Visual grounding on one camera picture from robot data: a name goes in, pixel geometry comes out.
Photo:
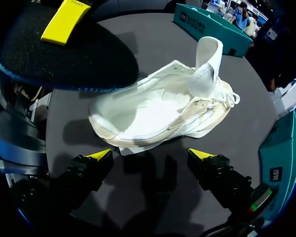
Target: shoe upper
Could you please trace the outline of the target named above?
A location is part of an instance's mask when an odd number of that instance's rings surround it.
[[[188,135],[201,123],[217,125],[240,100],[218,77],[221,57],[222,42],[203,37],[196,68],[175,60],[130,87],[96,97],[89,106],[93,129],[112,145],[130,147]]]

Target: gray tabletop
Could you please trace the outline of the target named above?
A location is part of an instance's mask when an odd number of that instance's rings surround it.
[[[172,19],[173,14],[147,13],[121,16],[100,24],[132,50],[142,79],[174,59],[195,66],[197,42]],[[170,196],[158,213],[155,234],[194,237],[224,223],[230,212],[221,207],[210,191],[204,192],[198,185],[186,165],[187,150],[194,148],[225,155],[236,171],[252,176],[256,187],[260,183],[258,148],[277,115],[260,78],[245,58],[223,56],[220,77],[231,84],[241,101],[213,131],[200,139],[173,139],[148,153],[130,157],[114,152],[114,167],[103,185],[73,215],[115,230],[131,226],[136,218],[147,223],[155,214],[147,214],[151,197],[161,189],[152,187],[168,183],[173,189],[165,191]],[[51,176],[64,172],[69,160],[79,154],[88,155],[111,147],[95,135],[87,118],[88,104],[96,95],[53,91],[46,131]],[[170,178],[162,179],[164,171]]]

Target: yellow tag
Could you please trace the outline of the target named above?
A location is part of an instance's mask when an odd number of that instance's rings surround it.
[[[64,0],[40,39],[65,45],[74,26],[90,8],[90,6],[79,1]]]
[[[94,158],[94,159],[97,159],[97,160],[100,160],[101,158],[103,158],[108,152],[111,152],[112,150],[111,149],[107,149],[105,151],[102,151],[102,152],[97,152],[97,153],[94,153],[92,155],[88,155],[86,157],[91,157],[91,158]]]
[[[195,149],[190,148],[189,149],[190,152],[194,153],[195,155],[197,155],[197,157],[199,157],[201,160],[208,158],[208,157],[214,157],[215,155],[209,154],[209,153],[205,153],[205,152],[201,152]]]

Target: black foam pad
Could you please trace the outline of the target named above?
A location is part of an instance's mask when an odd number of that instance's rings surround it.
[[[0,52],[0,69],[13,79],[45,87],[110,91],[137,80],[128,47],[93,19],[82,19],[64,46],[40,40],[56,10],[28,5]]]

